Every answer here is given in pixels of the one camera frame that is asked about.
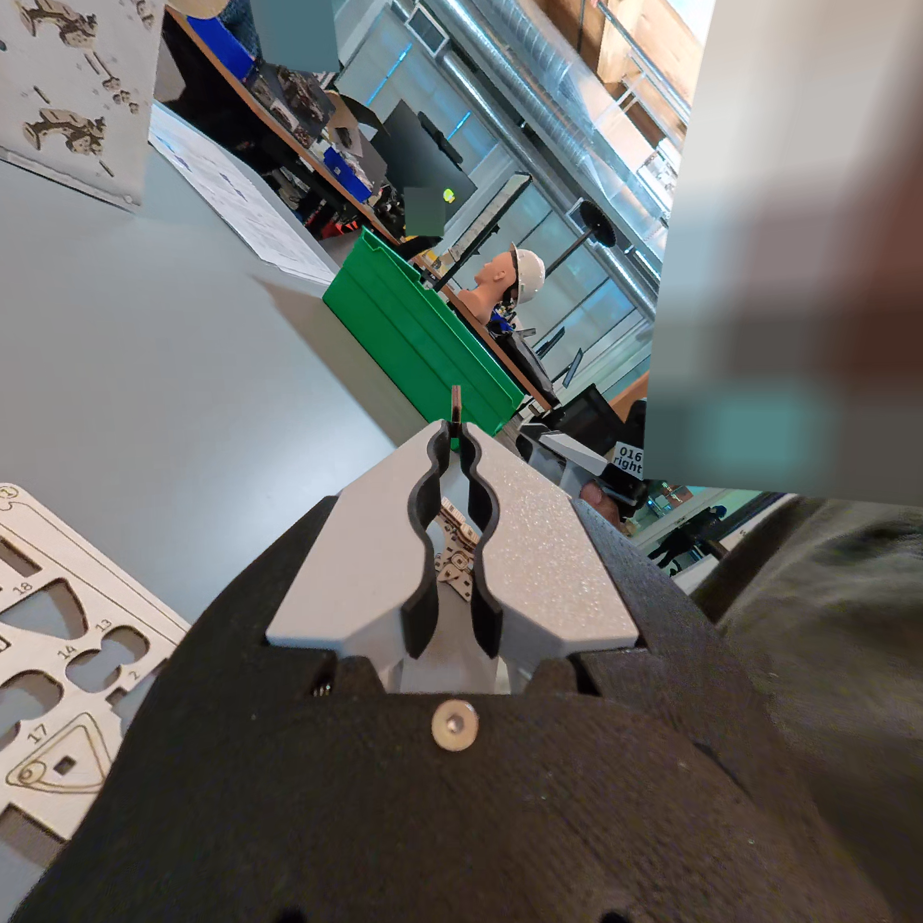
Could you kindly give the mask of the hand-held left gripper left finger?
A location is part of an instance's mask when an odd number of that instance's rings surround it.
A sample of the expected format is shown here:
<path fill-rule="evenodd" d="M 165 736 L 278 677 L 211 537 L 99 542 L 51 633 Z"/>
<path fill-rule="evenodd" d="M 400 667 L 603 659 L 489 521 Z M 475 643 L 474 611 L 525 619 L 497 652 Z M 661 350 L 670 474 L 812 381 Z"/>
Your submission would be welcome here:
<path fill-rule="evenodd" d="M 436 552 L 449 424 L 427 425 L 340 491 L 266 629 L 275 648 L 362 657 L 388 691 L 437 631 Z"/>

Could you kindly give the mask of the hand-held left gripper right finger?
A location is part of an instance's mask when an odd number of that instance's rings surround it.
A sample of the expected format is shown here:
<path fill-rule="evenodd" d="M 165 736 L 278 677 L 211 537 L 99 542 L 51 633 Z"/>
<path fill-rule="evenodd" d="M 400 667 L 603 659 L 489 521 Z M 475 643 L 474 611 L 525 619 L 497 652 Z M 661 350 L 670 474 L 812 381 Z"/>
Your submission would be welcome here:
<path fill-rule="evenodd" d="M 474 554 L 474 636 L 517 694 L 541 663 L 629 650 L 640 631 L 570 496 L 475 424 L 460 428 Z"/>

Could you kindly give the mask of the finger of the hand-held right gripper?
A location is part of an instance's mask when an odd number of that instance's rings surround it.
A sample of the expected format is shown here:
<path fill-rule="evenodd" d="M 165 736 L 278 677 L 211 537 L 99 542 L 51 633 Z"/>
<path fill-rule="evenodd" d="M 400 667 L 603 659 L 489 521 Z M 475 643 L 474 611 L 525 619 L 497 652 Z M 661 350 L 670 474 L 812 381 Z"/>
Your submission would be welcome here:
<path fill-rule="evenodd" d="M 558 431 L 540 434 L 539 444 L 546 449 L 583 469 L 606 469 L 608 460 L 597 452 L 584 446 L 575 438 Z"/>

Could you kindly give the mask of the wooden model assembly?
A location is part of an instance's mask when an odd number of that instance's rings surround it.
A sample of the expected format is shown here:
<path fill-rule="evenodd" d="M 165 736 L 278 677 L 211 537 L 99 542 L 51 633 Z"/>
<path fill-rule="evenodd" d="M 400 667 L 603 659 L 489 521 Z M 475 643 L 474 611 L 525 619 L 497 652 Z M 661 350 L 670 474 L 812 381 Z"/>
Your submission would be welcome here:
<path fill-rule="evenodd" d="M 444 548 L 435 554 L 437 580 L 446 583 L 465 603 L 472 600 L 474 556 L 480 537 L 464 514 L 448 499 L 441 499 L 434 520 L 443 533 Z"/>

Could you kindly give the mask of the grey desk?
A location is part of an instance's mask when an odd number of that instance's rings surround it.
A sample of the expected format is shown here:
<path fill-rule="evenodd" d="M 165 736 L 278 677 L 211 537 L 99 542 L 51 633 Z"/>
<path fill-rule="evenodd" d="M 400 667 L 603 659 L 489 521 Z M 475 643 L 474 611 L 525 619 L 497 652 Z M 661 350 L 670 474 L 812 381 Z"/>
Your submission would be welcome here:
<path fill-rule="evenodd" d="M 134 213 L 2 162 L 2 482 L 186 622 L 423 425 L 151 147 Z"/>

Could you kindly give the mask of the person's right hand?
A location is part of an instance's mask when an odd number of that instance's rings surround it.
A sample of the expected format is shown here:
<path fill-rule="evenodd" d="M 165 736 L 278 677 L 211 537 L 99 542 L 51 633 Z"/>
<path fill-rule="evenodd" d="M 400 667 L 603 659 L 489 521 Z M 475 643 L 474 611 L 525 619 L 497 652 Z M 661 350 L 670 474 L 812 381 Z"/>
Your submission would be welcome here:
<path fill-rule="evenodd" d="M 580 500 L 595 510 L 619 533 L 631 537 L 632 531 L 622 520 L 617 502 L 606 494 L 599 482 L 591 480 L 586 483 L 581 489 Z"/>

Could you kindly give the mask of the black monitor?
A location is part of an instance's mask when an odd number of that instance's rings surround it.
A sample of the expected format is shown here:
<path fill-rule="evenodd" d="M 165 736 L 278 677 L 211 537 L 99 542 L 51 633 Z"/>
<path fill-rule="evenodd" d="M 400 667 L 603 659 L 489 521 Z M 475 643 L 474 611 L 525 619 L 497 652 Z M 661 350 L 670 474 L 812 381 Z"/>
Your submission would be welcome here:
<path fill-rule="evenodd" d="M 602 456 L 628 432 L 625 421 L 594 384 L 549 414 L 547 425 Z"/>

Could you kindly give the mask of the mannequin head with hard hat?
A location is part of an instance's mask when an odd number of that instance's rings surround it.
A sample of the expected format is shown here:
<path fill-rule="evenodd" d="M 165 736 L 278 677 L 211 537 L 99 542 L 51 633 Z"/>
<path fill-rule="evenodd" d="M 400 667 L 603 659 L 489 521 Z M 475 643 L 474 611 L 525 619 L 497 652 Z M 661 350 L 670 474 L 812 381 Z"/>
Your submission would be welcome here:
<path fill-rule="evenodd" d="M 544 261 L 531 250 L 510 247 L 514 279 L 504 294 L 504 306 L 519 306 L 532 301 L 546 280 Z"/>

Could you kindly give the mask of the green plastic bin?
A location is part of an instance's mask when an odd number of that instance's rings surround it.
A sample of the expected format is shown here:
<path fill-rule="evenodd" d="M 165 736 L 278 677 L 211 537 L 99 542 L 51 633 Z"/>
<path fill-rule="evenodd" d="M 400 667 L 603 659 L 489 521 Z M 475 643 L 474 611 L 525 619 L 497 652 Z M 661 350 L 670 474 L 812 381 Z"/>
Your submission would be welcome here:
<path fill-rule="evenodd" d="M 419 271 L 364 228 L 324 303 L 429 423 L 448 419 L 461 388 L 462 421 L 491 436 L 524 394 L 494 354 Z"/>

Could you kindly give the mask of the black disc on pole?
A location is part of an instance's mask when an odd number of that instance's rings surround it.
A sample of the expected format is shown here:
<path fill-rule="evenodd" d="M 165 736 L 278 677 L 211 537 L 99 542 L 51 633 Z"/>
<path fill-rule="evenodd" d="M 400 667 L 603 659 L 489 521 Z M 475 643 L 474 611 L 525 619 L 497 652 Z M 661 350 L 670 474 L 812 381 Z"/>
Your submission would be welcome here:
<path fill-rule="evenodd" d="M 567 251 L 559 257 L 559 267 L 588 241 L 605 251 L 611 250 L 617 243 L 615 228 L 606 214 L 593 201 L 581 200 L 576 207 L 576 214 L 583 222 L 583 229 Z"/>

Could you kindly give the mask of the laser-cut wooden parts sheet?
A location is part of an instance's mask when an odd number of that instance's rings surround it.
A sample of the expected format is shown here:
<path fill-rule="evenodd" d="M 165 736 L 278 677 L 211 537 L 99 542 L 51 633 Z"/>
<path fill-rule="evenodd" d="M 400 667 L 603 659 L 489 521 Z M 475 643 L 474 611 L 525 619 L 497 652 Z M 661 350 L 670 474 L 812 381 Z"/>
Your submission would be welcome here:
<path fill-rule="evenodd" d="M 73 837 L 188 624 L 25 488 L 1 486 L 1 808 Z"/>

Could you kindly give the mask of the silver ventilation ducts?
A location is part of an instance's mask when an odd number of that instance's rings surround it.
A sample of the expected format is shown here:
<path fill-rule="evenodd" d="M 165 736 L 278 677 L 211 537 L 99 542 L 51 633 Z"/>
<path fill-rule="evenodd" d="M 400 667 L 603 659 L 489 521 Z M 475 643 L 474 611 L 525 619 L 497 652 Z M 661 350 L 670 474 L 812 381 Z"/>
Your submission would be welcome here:
<path fill-rule="evenodd" d="M 617 93 L 548 14 L 555 2 L 433 2 L 437 18 L 558 160 L 630 225 L 666 227 L 689 106 L 606 2 L 624 45 Z"/>

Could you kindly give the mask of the plastic-sleeved paper sheet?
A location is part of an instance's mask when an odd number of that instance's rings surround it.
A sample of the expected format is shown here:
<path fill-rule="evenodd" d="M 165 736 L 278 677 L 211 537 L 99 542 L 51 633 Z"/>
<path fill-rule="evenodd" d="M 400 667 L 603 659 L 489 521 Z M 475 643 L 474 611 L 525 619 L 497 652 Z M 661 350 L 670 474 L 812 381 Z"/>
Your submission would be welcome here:
<path fill-rule="evenodd" d="M 223 148 L 158 102 L 149 143 L 264 263 L 326 289 L 336 275 Z"/>

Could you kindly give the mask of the hanging instruction sheet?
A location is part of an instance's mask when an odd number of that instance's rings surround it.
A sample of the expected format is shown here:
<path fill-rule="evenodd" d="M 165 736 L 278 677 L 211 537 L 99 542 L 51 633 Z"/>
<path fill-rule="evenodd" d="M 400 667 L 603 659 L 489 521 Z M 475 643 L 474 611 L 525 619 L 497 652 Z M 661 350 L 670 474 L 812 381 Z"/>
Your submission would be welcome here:
<path fill-rule="evenodd" d="M 2 161 L 136 212 L 164 7 L 3 1 Z"/>

